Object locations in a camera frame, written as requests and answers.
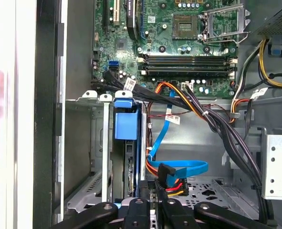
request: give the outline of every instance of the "capacitor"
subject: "capacitor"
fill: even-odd
[[[186,53],[190,53],[190,51],[192,51],[192,48],[191,47],[187,47]]]
[[[181,54],[185,54],[186,50],[187,50],[186,47],[182,47],[181,48]]]

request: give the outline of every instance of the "cable clip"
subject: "cable clip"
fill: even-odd
[[[205,112],[202,113],[202,116],[205,116],[205,115],[207,115],[208,113],[209,113],[208,111],[205,111]]]

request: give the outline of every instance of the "white label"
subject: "white label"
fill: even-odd
[[[153,16],[149,16],[147,18],[147,23],[155,23],[156,22],[156,17],[153,17]]]
[[[135,85],[136,85],[136,81],[128,77],[123,90],[124,91],[133,91]]]
[[[260,89],[258,92],[253,93],[250,99],[257,99],[259,96],[264,95],[267,90],[268,90],[268,87],[264,87]]]
[[[166,121],[169,121],[171,123],[180,125],[180,117],[179,116],[177,116],[177,115],[169,115],[169,114],[171,114],[171,109],[170,108],[166,109],[166,114],[167,114],[165,116],[165,120]]]

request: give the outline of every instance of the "red cable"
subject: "red cable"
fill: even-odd
[[[178,190],[181,186],[182,186],[182,183],[180,183],[177,187],[167,188],[166,191],[176,191],[176,190]]]

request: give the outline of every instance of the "blue sata port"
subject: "blue sata port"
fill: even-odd
[[[109,61],[109,66],[119,66],[120,62],[119,61]]]
[[[113,71],[113,72],[117,72],[120,62],[119,61],[109,61],[108,62],[109,65],[109,70]]]

